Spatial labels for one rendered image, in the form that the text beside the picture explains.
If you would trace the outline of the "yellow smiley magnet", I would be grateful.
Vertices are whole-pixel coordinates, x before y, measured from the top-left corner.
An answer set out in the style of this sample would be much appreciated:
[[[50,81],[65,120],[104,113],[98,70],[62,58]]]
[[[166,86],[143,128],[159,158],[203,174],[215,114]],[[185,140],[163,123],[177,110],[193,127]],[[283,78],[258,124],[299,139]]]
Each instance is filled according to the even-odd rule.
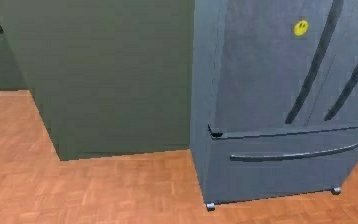
[[[298,21],[293,27],[293,33],[295,36],[303,36],[309,29],[309,23],[306,20]]]

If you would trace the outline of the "blue-grey fridge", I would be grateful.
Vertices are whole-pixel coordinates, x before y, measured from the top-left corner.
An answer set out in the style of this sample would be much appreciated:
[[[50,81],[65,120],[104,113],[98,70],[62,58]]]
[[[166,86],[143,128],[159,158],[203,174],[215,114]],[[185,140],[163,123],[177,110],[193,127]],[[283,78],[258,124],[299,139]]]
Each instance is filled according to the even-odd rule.
[[[316,158],[243,162],[231,154],[315,152],[358,143],[358,83],[324,117],[358,63],[358,0],[344,0],[318,75],[285,120],[310,68],[332,0],[195,0],[190,150],[203,201],[219,204],[339,194],[358,148]],[[309,29],[295,36],[294,25]]]

